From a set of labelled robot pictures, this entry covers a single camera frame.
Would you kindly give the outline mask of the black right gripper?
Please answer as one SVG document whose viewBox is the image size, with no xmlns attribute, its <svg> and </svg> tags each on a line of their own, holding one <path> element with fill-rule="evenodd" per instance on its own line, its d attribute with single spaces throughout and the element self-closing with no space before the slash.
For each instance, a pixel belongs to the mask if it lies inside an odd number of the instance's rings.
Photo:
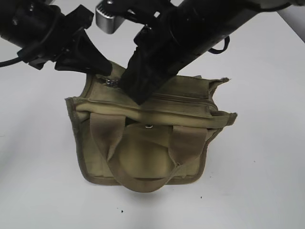
<svg viewBox="0 0 305 229">
<path fill-rule="evenodd" d="M 127 95 L 143 104 L 173 75 L 198 58 L 198 10 L 190 4 L 168 8 L 155 26 L 144 26 L 120 79 Z"/>
</svg>

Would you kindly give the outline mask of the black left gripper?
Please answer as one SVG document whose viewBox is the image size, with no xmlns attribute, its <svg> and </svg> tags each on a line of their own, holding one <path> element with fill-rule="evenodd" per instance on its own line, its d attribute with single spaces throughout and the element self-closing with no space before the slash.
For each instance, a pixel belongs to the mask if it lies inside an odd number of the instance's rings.
<svg viewBox="0 0 305 229">
<path fill-rule="evenodd" d="M 50 61 L 57 71 L 111 74 L 112 64 L 85 32 L 92 25 L 93 12 L 83 5 L 67 15 L 55 5 L 47 9 L 52 12 L 50 25 L 42 37 L 23 48 L 23 61 L 38 70 Z"/>
</svg>

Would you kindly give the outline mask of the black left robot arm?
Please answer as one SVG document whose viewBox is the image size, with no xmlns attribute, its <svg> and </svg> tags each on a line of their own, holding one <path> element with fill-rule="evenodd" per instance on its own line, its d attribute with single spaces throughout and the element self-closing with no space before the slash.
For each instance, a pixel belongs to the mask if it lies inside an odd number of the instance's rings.
<svg viewBox="0 0 305 229">
<path fill-rule="evenodd" d="M 64 15 L 50 0 L 1 1 L 0 36 L 20 48 L 17 57 L 1 62 L 1 67 L 24 62 L 40 70 L 50 61 L 57 71 L 80 72 L 108 81 L 113 65 L 86 33 L 96 16 L 82 5 Z M 173 76 L 161 65 L 149 64 L 143 52 L 136 50 L 128 68 L 112 84 L 143 104 Z"/>
</svg>

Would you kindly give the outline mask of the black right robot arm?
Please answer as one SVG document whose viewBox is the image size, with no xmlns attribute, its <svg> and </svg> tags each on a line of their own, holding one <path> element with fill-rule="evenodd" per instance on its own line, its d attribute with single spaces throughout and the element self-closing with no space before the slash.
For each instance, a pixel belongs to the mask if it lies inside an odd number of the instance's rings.
<svg viewBox="0 0 305 229">
<path fill-rule="evenodd" d="M 143 28 L 134 38 L 136 50 L 119 81 L 120 88 L 141 102 L 182 68 L 205 52 L 219 54 L 214 46 L 259 13 L 290 6 L 302 0 L 128 0 L 123 17 Z"/>
</svg>

